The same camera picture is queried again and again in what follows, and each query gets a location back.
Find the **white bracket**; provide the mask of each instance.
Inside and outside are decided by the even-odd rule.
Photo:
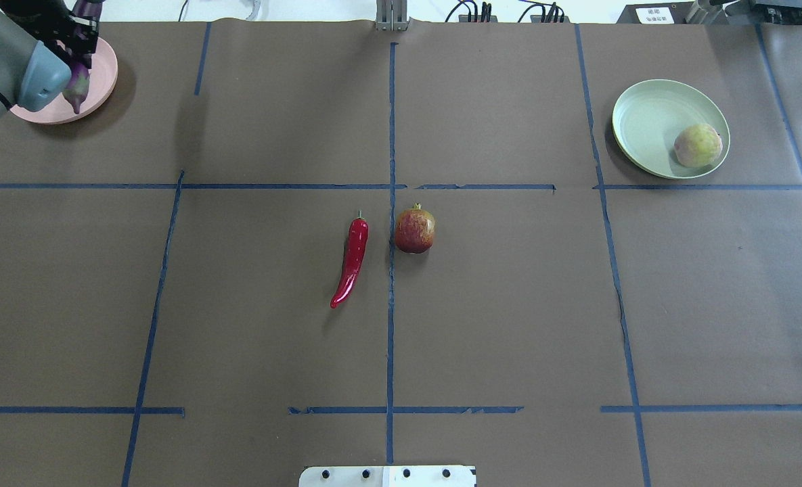
[[[298,487],[476,487],[476,468],[465,465],[310,467]]]
[[[404,31],[407,27],[407,0],[376,0],[376,30]]]

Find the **red chili pepper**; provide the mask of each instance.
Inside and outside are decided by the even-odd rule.
[[[344,254],[344,274],[338,284],[335,297],[332,298],[332,309],[338,308],[341,302],[349,297],[355,280],[361,270],[361,261],[364,259],[364,246],[367,243],[367,222],[358,212],[358,218],[349,224],[349,234],[347,235],[347,248]]]

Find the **pink plate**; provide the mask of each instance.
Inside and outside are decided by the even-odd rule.
[[[115,89],[118,79],[118,58],[109,43],[103,39],[97,40],[97,52],[91,56],[93,68],[91,73],[91,87],[88,89],[88,98],[82,103],[82,110],[78,115],[73,113],[73,107],[58,95],[52,99],[45,108],[38,112],[29,112],[21,107],[13,107],[10,111],[20,119],[33,123],[59,124],[79,120],[98,109],[109,98]]]

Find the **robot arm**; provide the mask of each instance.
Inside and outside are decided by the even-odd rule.
[[[91,67],[102,2],[78,0],[70,12],[63,0],[0,0],[0,117],[13,105],[41,110],[74,64]]]

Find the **plate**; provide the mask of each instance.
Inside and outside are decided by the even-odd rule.
[[[636,166],[667,179],[709,175],[728,155],[731,136],[726,117],[710,98],[694,87],[673,80],[646,80],[620,95],[611,114],[615,139]],[[710,124],[722,137],[723,150],[713,163],[680,166],[674,139],[691,124]]]
[[[67,123],[88,116],[109,98],[118,79],[118,58],[109,43],[102,38],[97,40],[97,52],[91,55],[91,65],[92,68],[88,71],[91,74],[91,87],[78,115],[73,113],[73,107],[63,95],[52,99],[51,103],[38,112],[29,112],[21,107],[13,107],[10,111],[20,119],[39,124]]]

